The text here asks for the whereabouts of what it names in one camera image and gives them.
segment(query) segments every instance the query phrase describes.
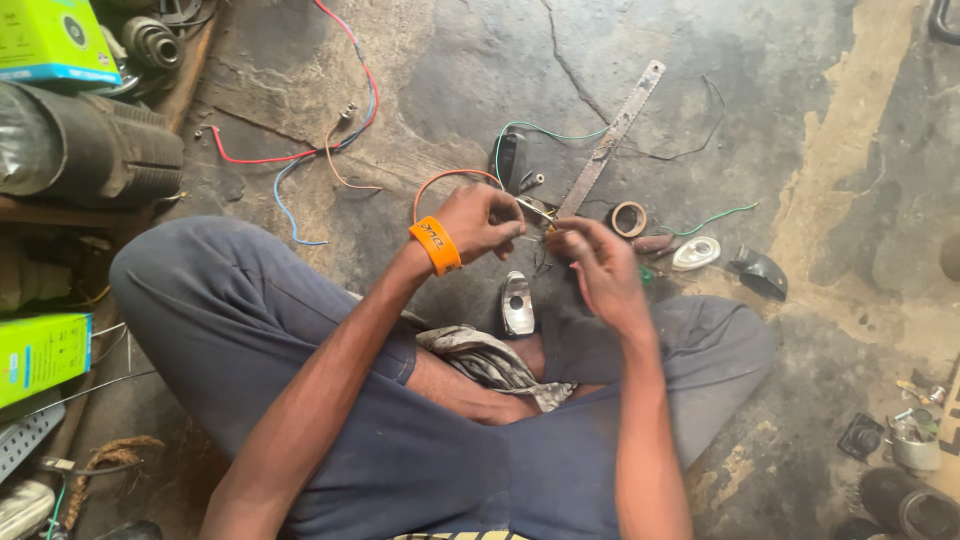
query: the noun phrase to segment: orange wire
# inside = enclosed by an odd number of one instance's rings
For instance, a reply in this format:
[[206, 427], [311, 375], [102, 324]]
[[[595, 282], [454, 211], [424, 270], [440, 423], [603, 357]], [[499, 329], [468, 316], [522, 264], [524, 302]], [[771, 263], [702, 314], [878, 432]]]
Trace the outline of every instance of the orange wire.
[[437, 180], [437, 179], [439, 179], [439, 178], [442, 178], [442, 177], [444, 177], [444, 176], [451, 175], [451, 174], [464, 174], [464, 173], [482, 174], [482, 175], [484, 175], [484, 176], [487, 176], [487, 177], [492, 178], [492, 179], [496, 182], [497, 185], [500, 185], [500, 186], [502, 187], [502, 184], [500, 183], [500, 181], [499, 181], [494, 175], [492, 175], [492, 174], [490, 174], [490, 173], [487, 173], [487, 172], [484, 172], [484, 171], [478, 171], [478, 170], [474, 170], [474, 169], [454, 169], [454, 170], [452, 170], [452, 171], [444, 171], [444, 172], [440, 173], [439, 175], [431, 178], [430, 180], [424, 182], [423, 185], [420, 186], [420, 189], [417, 190], [417, 196], [414, 197], [414, 225], [417, 225], [417, 221], [418, 221], [418, 219], [417, 219], [417, 203], [420, 202], [420, 196], [421, 196], [421, 194], [423, 194], [423, 191], [426, 189], [426, 187], [427, 187], [428, 185], [432, 184], [433, 181], [435, 181], [435, 180]]
[[333, 169], [333, 174], [337, 175], [337, 180], [339, 180], [341, 184], [347, 187], [352, 187], [354, 189], [383, 189], [383, 187], [377, 187], [376, 185], [348, 184], [347, 181], [340, 176], [340, 173], [337, 172], [337, 167], [333, 166], [333, 158], [330, 156], [330, 134], [332, 134], [333, 130], [337, 129], [337, 126], [339, 125], [340, 125], [340, 120], [337, 120], [337, 123], [333, 124], [333, 127], [330, 128], [330, 131], [326, 132], [326, 137], [324, 137], [324, 147], [326, 147], [326, 161], [330, 163], [330, 168]]

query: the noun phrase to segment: wire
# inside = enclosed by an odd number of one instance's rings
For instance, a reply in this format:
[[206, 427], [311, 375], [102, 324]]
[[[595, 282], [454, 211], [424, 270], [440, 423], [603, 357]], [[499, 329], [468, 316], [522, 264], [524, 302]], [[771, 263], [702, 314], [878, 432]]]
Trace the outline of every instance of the wire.
[[333, 124], [333, 127], [330, 128], [330, 131], [326, 132], [326, 137], [324, 137], [324, 147], [326, 148], [326, 161], [330, 163], [330, 168], [333, 169], [333, 174], [337, 176], [337, 180], [340, 181], [340, 184], [343, 184], [347, 187], [352, 187], [354, 189], [377, 189], [377, 190], [383, 189], [383, 187], [378, 187], [376, 185], [350, 184], [346, 180], [344, 180], [342, 176], [340, 176], [340, 173], [337, 172], [337, 167], [333, 166], [333, 158], [330, 156], [330, 134], [332, 134], [333, 130], [337, 129], [337, 126], [339, 125], [340, 125], [340, 121], [338, 120], [337, 123]]
[[639, 152], [639, 153], [642, 154], [645, 158], [652, 158], [652, 159], [654, 159], [654, 160], [660, 160], [660, 161], [672, 161], [672, 160], [675, 160], [676, 158], [682, 158], [683, 156], [689, 156], [690, 154], [696, 154], [697, 152], [700, 152], [701, 150], [706, 149], [706, 148], [707, 148], [707, 145], [710, 144], [710, 140], [713, 138], [713, 134], [716, 133], [717, 128], [720, 127], [720, 123], [723, 122], [724, 117], [727, 115], [727, 102], [724, 101], [724, 99], [723, 99], [723, 94], [720, 93], [720, 88], [718, 88], [717, 85], [715, 85], [715, 84], [713, 83], [713, 81], [711, 81], [711, 80], [709, 79], [709, 77], [707, 77], [706, 74], [701, 75], [701, 77], [703, 77], [703, 78], [704, 78], [704, 82], [707, 83], [707, 90], [710, 90], [711, 87], [713, 87], [713, 89], [716, 90], [716, 92], [717, 92], [717, 97], [720, 98], [720, 105], [723, 107], [723, 109], [721, 109], [721, 111], [720, 111], [720, 116], [717, 117], [716, 123], [713, 124], [713, 129], [711, 129], [711, 130], [710, 130], [710, 133], [707, 135], [707, 139], [704, 140], [704, 143], [701, 144], [699, 148], [695, 148], [695, 149], [693, 149], [693, 150], [687, 150], [686, 152], [681, 152], [680, 154], [677, 154], [676, 156], [671, 156], [671, 157], [669, 157], [669, 158], [663, 158], [663, 157], [661, 157], [661, 156], [656, 156], [656, 155], [651, 154], [651, 153], [649, 153], [649, 152], [644, 152], [644, 151], [640, 150], [639, 148], [634, 148], [634, 147], [632, 147], [632, 146], [623, 146], [623, 145], [620, 145], [620, 144], [610, 144], [610, 145], [606, 145], [606, 146], [600, 146], [599, 148], [597, 148], [597, 150], [601, 150], [601, 149], [604, 149], [604, 148], [623, 148], [624, 150], [633, 150], [634, 152]]
[[220, 140], [220, 128], [216, 126], [201, 126], [200, 129], [209, 128], [213, 132], [213, 139], [217, 142], [217, 150], [220, 151], [220, 157], [224, 160], [227, 160], [231, 163], [271, 163], [273, 161], [289, 161], [289, 160], [298, 160], [300, 158], [305, 158], [311, 154], [316, 154], [317, 149], [309, 150], [307, 152], [301, 152], [295, 156], [284, 156], [283, 158], [266, 158], [264, 160], [235, 160], [227, 155], [227, 152], [224, 151], [224, 143]]
[[276, 187], [280, 184], [280, 179], [283, 177], [283, 175], [290, 169], [297, 166], [297, 163], [300, 163], [300, 159], [296, 159], [294, 162], [284, 167], [284, 169], [276, 175], [276, 179], [274, 180], [274, 198], [276, 199], [276, 203], [280, 205], [280, 209], [283, 210], [283, 213], [287, 214], [287, 217], [290, 218], [290, 226], [293, 228], [291, 236], [293, 236], [294, 241], [307, 246], [322, 246], [329, 242], [326, 240], [323, 242], [307, 242], [306, 240], [300, 240], [297, 238], [297, 221], [294, 219], [294, 214], [290, 213], [290, 210], [283, 205], [283, 202], [280, 201], [280, 193], [276, 190]]
[[417, 196], [414, 197], [414, 225], [417, 225], [417, 222], [419, 221], [417, 219], [417, 204], [420, 203], [420, 196], [423, 194], [423, 191], [426, 189], [426, 187], [428, 185], [433, 184], [435, 180], [442, 178], [444, 176], [451, 175], [451, 174], [465, 174], [465, 173], [482, 174], [484, 176], [492, 178], [497, 184], [500, 184], [500, 181], [494, 175], [484, 171], [477, 171], [474, 169], [454, 169], [452, 171], [444, 171], [439, 175], [431, 178], [430, 180], [424, 182], [423, 185], [420, 186], [420, 189], [417, 190]]
[[96, 332], [92, 333], [92, 334], [90, 335], [90, 337], [96, 337], [96, 336], [98, 336], [98, 335], [100, 335], [100, 334], [107, 333], [107, 332], [112, 331], [112, 330], [116, 330], [116, 329], [118, 329], [118, 328], [120, 328], [120, 327], [122, 327], [122, 326], [124, 326], [124, 325], [126, 325], [126, 324], [127, 324], [127, 323], [120, 323], [119, 325], [113, 325], [113, 326], [111, 326], [110, 328], [108, 328], [108, 329], [106, 329], [106, 330], [96, 331]]
[[110, 354], [110, 351], [112, 351], [113, 348], [116, 347], [118, 343], [120, 343], [121, 341], [123, 341], [123, 336], [125, 336], [125, 335], [127, 335], [127, 329], [126, 329], [126, 328], [123, 329], [123, 333], [120, 334], [120, 337], [118, 337], [116, 341], [114, 341], [112, 344], [110, 344], [110, 346], [107, 347], [107, 350], [104, 351], [104, 353], [103, 353], [102, 355], [100, 355], [99, 358], [97, 358], [97, 362], [99, 362], [100, 360], [106, 358], [107, 355]]
[[725, 212], [723, 212], [723, 213], [718, 213], [718, 214], [714, 215], [713, 217], [711, 217], [710, 219], [708, 219], [707, 221], [705, 221], [705, 222], [701, 223], [700, 225], [698, 225], [693, 231], [687, 231], [686, 233], [677, 233], [676, 231], [674, 231], [673, 229], [670, 229], [670, 228], [667, 227], [666, 225], [660, 225], [660, 228], [661, 228], [661, 229], [667, 229], [668, 231], [670, 231], [671, 233], [673, 233], [673, 234], [675, 234], [675, 235], [677, 235], [677, 236], [687, 236], [688, 234], [694, 234], [694, 233], [696, 233], [697, 231], [700, 231], [700, 230], [704, 227], [704, 225], [706, 225], [707, 223], [713, 221], [714, 219], [720, 219], [721, 217], [723, 217], [723, 216], [725, 216], [725, 215], [730, 215], [730, 214], [732, 214], [732, 213], [734, 213], [734, 212], [736, 212], [736, 211], [749, 210], [749, 209], [755, 207], [756, 205], [759, 205], [759, 203], [753, 203], [752, 205], [749, 205], [748, 207], [743, 207], [743, 208], [739, 208], [739, 209], [729, 209], [729, 210], [727, 210], [727, 211], [725, 211]]
[[116, 473], [122, 473], [133, 467], [139, 467], [143, 465], [143, 459], [134, 461], [133, 463], [127, 463], [126, 465], [120, 465], [118, 467], [110, 467], [108, 469], [93, 469], [92, 471], [70, 471], [70, 474], [77, 475], [80, 477], [101, 477], [103, 475], [113, 475]]
[[100, 294], [98, 294], [97, 296], [93, 297], [92, 300], [87, 300], [86, 302], [80, 302], [79, 304], [67, 304], [67, 305], [64, 306], [64, 307], [93, 306], [94, 304], [96, 304], [96, 303], [100, 302], [101, 300], [103, 300], [104, 297], [107, 296], [107, 293], [109, 293], [109, 292], [110, 292], [110, 286], [107, 285], [107, 286], [104, 288], [104, 290], [100, 291]]
[[47, 528], [47, 540], [50, 540], [50, 537], [54, 533], [54, 525], [57, 522], [57, 516], [60, 514], [60, 503], [63, 502], [63, 496], [66, 495], [66, 476], [63, 476], [63, 483], [60, 487], [60, 495], [57, 497], [57, 504], [54, 505], [54, 515], [50, 518], [50, 527]]
[[208, 20], [210, 20], [210, 19], [213, 18], [213, 15], [216, 14], [217, 8], [219, 8], [219, 7], [220, 7], [220, 0], [213, 0], [213, 9], [210, 10], [210, 13], [207, 13], [207, 14], [206, 14], [206, 17], [204, 17], [204, 18], [202, 18], [202, 19], [190, 21], [190, 22], [176, 22], [176, 23], [173, 23], [173, 24], [170, 24], [170, 23], [166, 23], [166, 24], [167, 24], [167, 26], [170, 27], [170, 28], [186, 28], [186, 27], [189, 27], [189, 26], [197, 26], [197, 25], [200, 25], [200, 24], [204, 24], [206, 21], [208, 21]]
[[494, 168], [494, 172], [496, 172], [496, 182], [497, 182], [498, 184], [500, 184], [500, 189], [503, 189], [503, 183], [500, 182], [500, 141], [503, 140], [503, 134], [507, 133], [507, 128], [509, 128], [510, 126], [516, 125], [516, 124], [519, 124], [519, 125], [521, 125], [521, 126], [529, 126], [529, 127], [533, 128], [533, 129], [535, 129], [535, 130], [537, 130], [537, 131], [539, 131], [539, 132], [541, 132], [541, 133], [545, 133], [545, 134], [550, 135], [550, 136], [552, 136], [552, 137], [562, 138], [562, 139], [565, 139], [565, 140], [580, 140], [580, 139], [582, 139], [582, 138], [590, 138], [590, 137], [592, 137], [592, 136], [600, 135], [600, 134], [604, 133], [606, 130], [608, 130], [608, 129], [610, 128], [610, 126], [607, 126], [606, 128], [600, 130], [599, 132], [592, 133], [592, 134], [590, 134], [590, 135], [583, 135], [583, 136], [566, 136], [566, 135], [557, 135], [557, 134], [555, 134], [555, 133], [548, 132], [548, 131], [546, 131], [544, 128], [542, 128], [542, 127], [540, 127], [540, 126], [535, 126], [535, 125], [531, 124], [530, 122], [519, 122], [519, 121], [517, 121], [517, 122], [510, 122], [509, 124], [507, 124], [506, 126], [504, 126], [502, 130], [500, 130], [500, 136], [496, 138], [496, 150], [495, 150], [495, 154], [494, 154], [494, 156], [493, 156], [493, 168]]
[[51, 407], [54, 407], [54, 406], [57, 406], [57, 405], [60, 405], [60, 404], [65, 404], [66, 402], [68, 402], [68, 401], [70, 401], [70, 400], [79, 398], [79, 397], [81, 397], [81, 396], [85, 396], [86, 394], [89, 394], [90, 392], [92, 392], [92, 391], [94, 391], [94, 390], [99, 390], [99, 389], [103, 388], [104, 386], [110, 386], [111, 384], [114, 384], [115, 382], [120, 382], [121, 380], [133, 379], [134, 377], [140, 377], [141, 375], [150, 375], [150, 374], [152, 374], [152, 373], [156, 373], [156, 369], [152, 369], [152, 370], [148, 370], [148, 371], [144, 371], [144, 372], [140, 372], [140, 373], [134, 373], [133, 375], [125, 375], [125, 376], [123, 376], [123, 377], [118, 377], [118, 378], [116, 378], [116, 379], [114, 379], [114, 380], [108, 380], [107, 382], [104, 382], [103, 384], [98, 384], [98, 385], [94, 386], [93, 388], [90, 388], [90, 389], [88, 389], [88, 390], [84, 390], [83, 392], [77, 392], [76, 394], [74, 394], [74, 395], [72, 395], [72, 396], [70, 396], [70, 397], [63, 398], [62, 400], [60, 400], [60, 401], [58, 401], [58, 402], [53, 402], [53, 403], [51, 403], [51, 404], [49, 404], [49, 405], [47, 405], [47, 406], [43, 406], [43, 407], [35, 410], [34, 412], [31, 412], [31, 413], [29, 413], [29, 414], [25, 414], [25, 415], [23, 415], [23, 416], [20, 418], [20, 420], [23, 420], [24, 418], [28, 418], [28, 417], [30, 417], [30, 416], [33, 416], [33, 415], [38, 414], [38, 413], [40, 413], [40, 412], [43, 412], [44, 410], [47, 410], [48, 408], [51, 408]]
[[[320, 0], [314, 0], [314, 2], [318, 6], [320, 6], [321, 10], [323, 10], [326, 14], [330, 15], [330, 17], [332, 17], [333, 20], [337, 22], [337, 24], [342, 26], [344, 30], [347, 31], [347, 35], [350, 38], [350, 42], [353, 43], [353, 50], [356, 52], [357, 59], [360, 61], [360, 65], [363, 66], [364, 73], [367, 74], [367, 86], [370, 88], [370, 104], [367, 106], [367, 117], [364, 119], [363, 125], [361, 125], [359, 128], [354, 130], [350, 135], [347, 135], [346, 138], [334, 144], [333, 146], [330, 146], [328, 143], [326, 144], [326, 146], [329, 149], [336, 150], [336, 149], [344, 148], [345, 146], [347, 146], [348, 144], [356, 140], [356, 138], [360, 136], [360, 134], [362, 134], [373, 123], [373, 120], [376, 118], [377, 112], [380, 110], [380, 90], [376, 86], [376, 81], [373, 79], [373, 74], [370, 71], [370, 67], [367, 66], [367, 60], [364, 58], [363, 51], [360, 50], [360, 44], [357, 40], [356, 34], [353, 33], [353, 31], [350, 29], [347, 23], [344, 22], [343, 19], [335, 15], [330, 9], [328, 9], [323, 4], [323, 2], [321, 2]], [[210, 128], [210, 130], [213, 132], [213, 138], [216, 139], [217, 141], [217, 150], [220, 151], [220, 157], [223, 158], [224, 160], [230, 161], [231, 163], [269, 163], [273, 161], [289, 161], [289, 160], [296, 160], [298, 158], [304, 158], [311, 154], [316, 154], [317, 152], [320, 151], [319, 149], [314, 148], [313, 150], [301, 152], [300, 154], [296, 154], [294, 156], [285, 156], [283, 158], [266, 158], [264, 160], [236, 160], [228, 156], [227, 152], [224, 150], [223, 142], [221, 142], [220, 140], [219, 128], [217, 128], [216, 126], [201, 126], [201, 129], [202, 128]]]

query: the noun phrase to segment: dirty floor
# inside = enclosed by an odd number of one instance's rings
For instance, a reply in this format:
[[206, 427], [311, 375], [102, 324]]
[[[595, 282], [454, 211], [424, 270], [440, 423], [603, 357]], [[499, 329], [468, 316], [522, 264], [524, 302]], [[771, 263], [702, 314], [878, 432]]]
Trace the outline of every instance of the dirty floor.
[[[347, 102], [366, 106], [351, 44], [312, 2], [223, 3], [182, 132], [187, 196], [166, 219], [252, 221], [363, 293], [406, 237], [423, 181], [485, 168], [508, 121], [565, 135], [603, 128], [648, 61], [662, 61], [667, 71], [625, 144], [671, 157], [700, 147], [721, 119], [719, 128], [703, 151], [675, 160], [620, 151], [581, 213], [601, 218], [611, 203], [633, 200], [647, 208], [649, 227], [681, 230], [758, 202], [702, 229], [723, 247], [711, 266], [678, 275], [655, 263], [666, 275], [654, 296], [743, 301], [780, 345], [767, 381], [687, 473], [697, 537], [824, 538], [856, 511], [850, 487], [868, 466], [836, 450], [840, 433], [856, 412], [881, 418], [906, 408], [895, 381], [913, 368], [945, 378], [960, 352], [960, 286], [937, 264], [942, 240], [960, 232], [960, 48], [928, 38], [924, 0], [347, 0], [330, 8], [358, 35], [381, 97], [372, 127], [334, 159], [349, 181], [384, 189], [344, 188], [325, 160], [306, 160], [279, 194], [300, 237], [331, 243], [299, 245], [273, 198], [281, 167], [226, 163], [209, 131], [194, 138], [215, 124], [234, 157], [287, 155], [322, 147]], [[559, 204], [596, 139], [528, 139], [530, 168], [546, 178], [534, 196]], [[420, 212], [470, 181], [435, 183]], [[780, 264], [785, 303], [739, 283], [729, 260], [740, 244]], [[534, 234], [516, 246], [507, 263], [484, 258], [431, 280], [411, 308], [436, 325], [492, 329], [510, 270], [534, 276], [538, 305], [577, 301], [562, 265], [541, 266]], [[119, 349], [106, 371], [127, 370]], [[149, 365], [135, 346], [134, 363]], [[133, 490], [94, 482], [81, 537], [132, 517], [158, 520], [170, 538], [195, 533], [224, 463], [160, 380], [100, 392], [82, 430], [77, 456], [134, 434], [168, 446]]]

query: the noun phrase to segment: black rubber tube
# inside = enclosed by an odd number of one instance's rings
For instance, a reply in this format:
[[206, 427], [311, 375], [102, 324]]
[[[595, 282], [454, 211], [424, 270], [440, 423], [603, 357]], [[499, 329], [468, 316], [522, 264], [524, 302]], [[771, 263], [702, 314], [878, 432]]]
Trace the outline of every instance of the black rubber tube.
[[950, 0], [934, 0], [933, 10], [930, 12], [930, 35], [950, 45], [960, 45], [960, 32], [953, 32], [947, 26], [949, 9]]

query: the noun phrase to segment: green plastic piece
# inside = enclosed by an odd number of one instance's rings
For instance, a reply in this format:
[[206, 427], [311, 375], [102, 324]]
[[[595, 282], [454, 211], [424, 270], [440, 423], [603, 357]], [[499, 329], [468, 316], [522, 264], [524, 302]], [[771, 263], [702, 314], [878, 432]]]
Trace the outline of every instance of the green plastic piece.
[[647, 286], [654, 282], [654, 277], [655, 275], [653, 270], [640, 264], [640, 281], [643, 282], [643, 286]]

